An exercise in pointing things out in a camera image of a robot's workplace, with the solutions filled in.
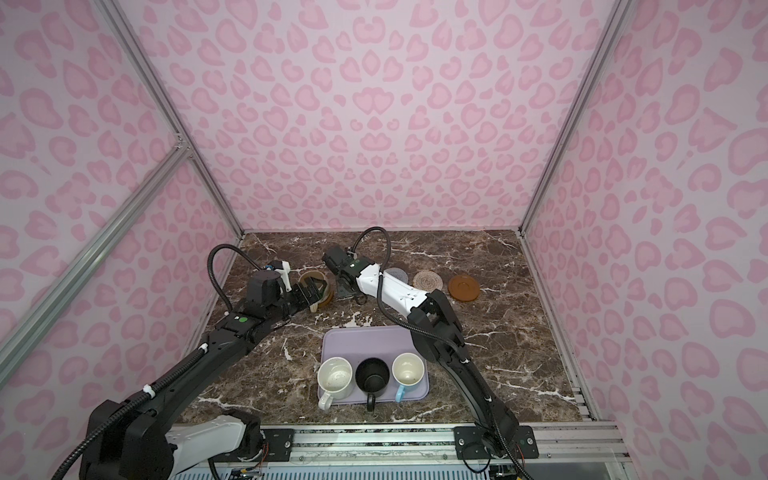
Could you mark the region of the beige ceramic mug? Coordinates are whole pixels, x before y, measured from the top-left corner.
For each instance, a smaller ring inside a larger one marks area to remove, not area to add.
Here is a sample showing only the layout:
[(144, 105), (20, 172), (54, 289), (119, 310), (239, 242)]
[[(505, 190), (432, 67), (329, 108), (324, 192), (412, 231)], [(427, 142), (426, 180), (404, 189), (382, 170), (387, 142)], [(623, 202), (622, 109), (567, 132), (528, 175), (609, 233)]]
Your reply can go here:
[(299, 281), (303, 284), (306, 284), (307, 286), (314, 287), (320, 293), (320, 299), (327, 287), (334, 288), (333, 281), (319, 270), (310, 270), (304, 272), (300, 276)]

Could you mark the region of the blue woven round coaster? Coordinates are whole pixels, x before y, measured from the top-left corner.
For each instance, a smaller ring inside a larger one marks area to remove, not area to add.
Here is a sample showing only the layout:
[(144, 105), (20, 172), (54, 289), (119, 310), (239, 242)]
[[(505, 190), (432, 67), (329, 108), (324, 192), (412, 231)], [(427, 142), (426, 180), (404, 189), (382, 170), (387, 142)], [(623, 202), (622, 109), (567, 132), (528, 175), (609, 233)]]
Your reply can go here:
[(405, 283), (405, 284), (409, 283), (408, 274), (401, 268), (398, 268), (398, 267), (388, 268), (385, 270), (385, 273), (402, 283)]

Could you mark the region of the multicolour woven round coaster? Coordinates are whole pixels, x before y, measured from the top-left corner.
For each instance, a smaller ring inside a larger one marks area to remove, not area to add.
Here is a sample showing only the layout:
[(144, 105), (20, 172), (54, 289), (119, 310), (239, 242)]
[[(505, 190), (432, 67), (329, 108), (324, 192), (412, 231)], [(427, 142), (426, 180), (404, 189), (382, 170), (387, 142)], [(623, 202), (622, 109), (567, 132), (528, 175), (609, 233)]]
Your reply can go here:
[(431, 292), (441, 290), (444, 282), (438, 273), (431, 270), (420, 270), (414, 275), (412, 286), (419, 290)]

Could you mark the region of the brown wooden saucer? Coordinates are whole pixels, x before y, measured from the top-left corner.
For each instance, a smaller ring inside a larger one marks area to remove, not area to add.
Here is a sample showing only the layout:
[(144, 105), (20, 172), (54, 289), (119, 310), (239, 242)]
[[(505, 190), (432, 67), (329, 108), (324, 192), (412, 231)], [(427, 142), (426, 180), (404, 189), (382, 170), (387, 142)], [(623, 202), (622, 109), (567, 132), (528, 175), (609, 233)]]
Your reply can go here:
[(479, 297), (481, 288), (479, 282), (472, 276), (460, 274), (453, 276), (448, 282), (450, 295), (461, 302), (471, 302)]
[(334, 288), (333, 287), (327, 287), (326, 290), (324, 291), (321, 299), (318, 302), (316, 302), (316, 303), (314, 303), (314, 304), (312, 304), (310, 306), (310, 311), (311, 312), (317, 312), (319, 309), (325, 308), (333, 300), (334, 295), (335, 295)]

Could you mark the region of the paw shaped cork coaster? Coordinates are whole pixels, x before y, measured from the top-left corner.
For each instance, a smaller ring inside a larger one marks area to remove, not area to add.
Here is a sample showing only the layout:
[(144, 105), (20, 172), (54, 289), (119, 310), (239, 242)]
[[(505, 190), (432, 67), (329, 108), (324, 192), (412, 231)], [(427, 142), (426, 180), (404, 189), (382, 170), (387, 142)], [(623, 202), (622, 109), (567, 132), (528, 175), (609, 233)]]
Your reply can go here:
[(354, 286), (349, 286), (344, 281), (337, 281), (336, 282), (336, 293), (335, 297), (338, 300), (348, 300), (348, 299), (355, 299), (360, 296), (365, 296), (364, 293), (361, 293), (357, 290)]

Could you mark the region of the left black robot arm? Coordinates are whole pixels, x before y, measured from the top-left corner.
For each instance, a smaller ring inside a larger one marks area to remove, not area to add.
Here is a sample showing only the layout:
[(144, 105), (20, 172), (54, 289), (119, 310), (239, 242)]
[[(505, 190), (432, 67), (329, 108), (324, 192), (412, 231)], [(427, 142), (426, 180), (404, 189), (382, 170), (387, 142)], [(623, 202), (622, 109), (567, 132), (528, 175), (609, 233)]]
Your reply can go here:
[(168, 439), (191, 402), (246, 357), (279, 324), (320, 302), (324, 279), (286, 285), (277, 270), (258, 270), (245, 297), (200, 346), (159, 379), (122, 402), (107, 400), (90, 415), (85, 439), (72, 455), (82, 479), (168, 479), (182, 469), (180, 442)]

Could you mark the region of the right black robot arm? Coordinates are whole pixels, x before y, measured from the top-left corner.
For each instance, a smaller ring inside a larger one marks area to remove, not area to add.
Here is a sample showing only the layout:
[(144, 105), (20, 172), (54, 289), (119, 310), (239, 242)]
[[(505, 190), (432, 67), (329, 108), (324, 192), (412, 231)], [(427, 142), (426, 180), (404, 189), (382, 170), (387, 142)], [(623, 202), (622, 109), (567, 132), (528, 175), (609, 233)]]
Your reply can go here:
[(516, 452), (514, 437), (519, 421), (473, 362), (461, 322), (442, 291), (416, 289), (387, 274), (372, 260), (337, 245), (324, 253), (323, 262), (338, 285), (374, 298), (382, 314), (410, 331), (417, 352), (448, 372), (468, 402), (492, 455), (503, 458)]

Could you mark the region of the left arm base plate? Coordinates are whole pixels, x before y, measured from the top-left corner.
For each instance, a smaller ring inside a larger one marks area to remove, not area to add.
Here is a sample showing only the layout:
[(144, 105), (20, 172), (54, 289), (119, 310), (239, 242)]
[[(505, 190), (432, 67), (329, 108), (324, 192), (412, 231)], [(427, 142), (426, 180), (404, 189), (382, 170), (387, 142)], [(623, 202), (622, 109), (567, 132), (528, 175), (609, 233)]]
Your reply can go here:
[(271, 428), (246, 430), (235, 442), (233, 450), (220, 453), (212, 458), (217, 463), (268, 463), (288, 462), (293, 448), (295, 430), (292, 428)]

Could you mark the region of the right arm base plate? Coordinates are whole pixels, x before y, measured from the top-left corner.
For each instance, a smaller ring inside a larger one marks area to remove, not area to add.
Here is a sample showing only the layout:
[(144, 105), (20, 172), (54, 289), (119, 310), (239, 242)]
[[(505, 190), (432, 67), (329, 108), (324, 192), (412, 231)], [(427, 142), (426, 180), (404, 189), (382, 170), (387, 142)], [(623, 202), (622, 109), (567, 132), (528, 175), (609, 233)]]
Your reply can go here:
[[(486, 429), (474, 425), (456, 426), (452, 432), (455, 452), (459, 460), (506, 457), (506, 450), (495, 435)], [(540, 456), (534, 431), (530, 426), (519, 426), (514, 436), (506, 440), (506, 444), (518, 460), (538, 459)]]

